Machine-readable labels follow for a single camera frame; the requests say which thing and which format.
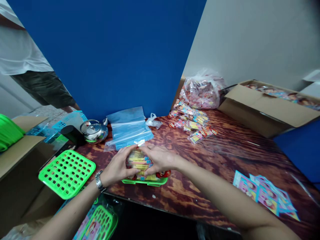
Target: table surface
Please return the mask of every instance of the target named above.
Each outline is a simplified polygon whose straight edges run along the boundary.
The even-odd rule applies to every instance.
[[[204,112],[210,118],[209,124],[219,132],[215,137],[207,138],[193,146],[187,140],[188,133],[168,127],[168,123],[177,120],[160,117],[157,120],[164,124],[158,130],[152,128],[154,139],[149,142],[167,147],[230,183],[233,182],[236,170],[247,177],[249,173],[265,176],[276,187],[288,192],[293,206],[298,210],[301,222],[283,213],[280,214],[280,220],[302,239],[315,236],[320,226],[320,208],[291,175],[300,180],[316,200],[320,200],[319,191],[272,140],[260,136],[218,110]],[[111,137],[112,133],[109,132],[107,141]],[[86,144],[79,147],[77,152],[96,163],[96,173],[103,170],[116,154],[115,151],[103,150],[104,142],[97,145]],[[94,179],[94,174],[87,184]],[[108,194],[148,207],[238,231],[236,226],[230,223],[188,178],[177,171],[172,171],[168,182],[161,187],[119,182],[110,186],[107,191]]]

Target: shorts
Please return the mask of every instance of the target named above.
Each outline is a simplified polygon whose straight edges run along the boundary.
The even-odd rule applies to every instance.
[[[76,104],[55,72],[27,71],[11,77],[43,106],[63,108]]]

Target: hand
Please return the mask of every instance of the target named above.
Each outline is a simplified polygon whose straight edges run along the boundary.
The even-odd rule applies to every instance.
[[[144,176],[175,169],[177,161],[181,159],[179,155],[169,152],[166,147],[148,145],[142,146],[140,149],[148,155],[153,162],[153,166],[145,171]]]
[[[130,147],[121,148],[116,155],[112,158],[111,162],[104,169],[100,175],[101,183],[104,187],[107,187],[115,182],[118,182],[126,177],[134,176],[140,172],[139,169],[126,168],[126,158],[130,152],[137,148],[137,144]]]

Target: white t-shirt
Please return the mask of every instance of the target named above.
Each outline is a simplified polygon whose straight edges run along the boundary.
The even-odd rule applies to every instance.
[[[0,0],[0,14],[23,27],[6,0]],[[0,73],[49,72],[52,67],[27,31],[0,25]]]

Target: watch strap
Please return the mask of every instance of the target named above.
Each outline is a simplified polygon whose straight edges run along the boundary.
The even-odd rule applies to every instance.
[[[105,187],[102,185],[102,182],[101,182],[101,179],[100,179],[100,174],[101,174],[102,172],[103,172],[103,171],[99,171],[99,172],[96,174],[95,178],[96,178],[96,185],[97,185],[99,191],[103,193],[107,188],[105,188]]]

